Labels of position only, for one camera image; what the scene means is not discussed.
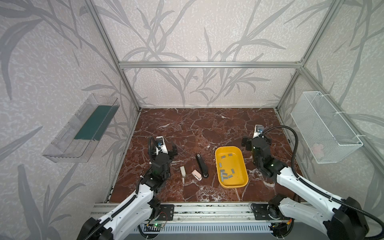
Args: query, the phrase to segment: yellow plastic container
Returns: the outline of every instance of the yellow plastic container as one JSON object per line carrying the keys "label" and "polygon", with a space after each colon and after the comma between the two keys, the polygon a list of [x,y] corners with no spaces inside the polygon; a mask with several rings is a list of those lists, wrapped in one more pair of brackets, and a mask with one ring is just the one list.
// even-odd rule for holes
{"label": "yellow plastic container", "polygon": [[[248,173],[245,168],[244,158],[241,150],[235,146],[219,147],[215,151],[217,177],[220,185],[224,188],[244,187],[248,183]],[[228,179],[221,179],[221,171]]]}

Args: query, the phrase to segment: white wire mesh basket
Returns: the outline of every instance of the white wire mesh basket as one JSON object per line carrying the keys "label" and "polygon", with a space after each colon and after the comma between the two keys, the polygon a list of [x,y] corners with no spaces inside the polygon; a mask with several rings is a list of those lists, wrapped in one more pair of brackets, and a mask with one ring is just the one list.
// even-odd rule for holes
{"label": "white wire mesh basket", "polygon": [[319,91],[303,92],[291,116],[319,164],[339,162],[363,145]]}

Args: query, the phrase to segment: wall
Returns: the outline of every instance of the wall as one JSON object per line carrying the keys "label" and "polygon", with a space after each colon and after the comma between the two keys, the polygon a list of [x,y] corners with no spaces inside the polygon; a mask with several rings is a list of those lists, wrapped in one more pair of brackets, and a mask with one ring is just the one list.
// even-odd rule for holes
{"label": "wall", "polygon": [[[120,61],[299,61],[331,1],[95,0],[95,3]],[[125,71],[140,104],[147,107],[275,106],[293,72],[292,69]]]}
{"label": "wall", "polygon": [[[137,113],[82,1],[1,1],[0,15],[0,239],[75,239]],[[91,93],[121,106],[89,162],[43,157]]]}
{"label": "wall", "polygon": [[[305,66],[381,153],[383,4],[384,1],[345,1]],[[304,77],[299,77],[280,109],[289,126],[295,126],[290,113],[303,91],[313,89]],[[305,143],[299,145],[298,154],[315,183],[342,197],[355,198],[366,211],[384,218],[384,179],[361,149],[335,164],[317,164]]]}

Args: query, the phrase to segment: green mat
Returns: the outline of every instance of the green mat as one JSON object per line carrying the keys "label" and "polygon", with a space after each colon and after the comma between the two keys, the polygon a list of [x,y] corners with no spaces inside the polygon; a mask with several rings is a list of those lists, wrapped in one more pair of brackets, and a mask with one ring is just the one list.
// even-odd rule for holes
{"label": "green mat", "polygon": [[119,106],[99,105],[81,127],[74,139],[100,141]]}

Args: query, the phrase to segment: leaf pattern wallpaper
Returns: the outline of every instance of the leaf pattern wallpaper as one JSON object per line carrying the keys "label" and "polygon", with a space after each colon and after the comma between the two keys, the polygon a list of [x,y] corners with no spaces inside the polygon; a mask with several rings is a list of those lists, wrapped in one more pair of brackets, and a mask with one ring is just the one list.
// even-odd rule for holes
{"label": "leaf pattern wallpaper", "polygon": [[[382,154],[383,15],[383,0],[345,1],[305,66]],[[313,89],[300,77],[280,109],[284,122],[293,127],[290,113],[303,91]],[[306,145],[299,146],[299,156],[321,187],[354,197],[366,211],[384,219],[384,178],[361,149],[335,164],[316,164]],[[376,223],[369,223],[377,230]]]}
{"label": "leaf pattern wallpaper", "polygon": [[[330,5],[261,0],[95,3],[120,61],[299,61]],[[273,106],[293,71],[125,69],[146,107]]]}
{"label": "leaf pattern wallpaper", "polygon": [[[0,0],[0,64],[0,239],[74,239],[124,156],[133,101],[82,1]],[[91,93],[120,108],[89,162],[43,157]]]}

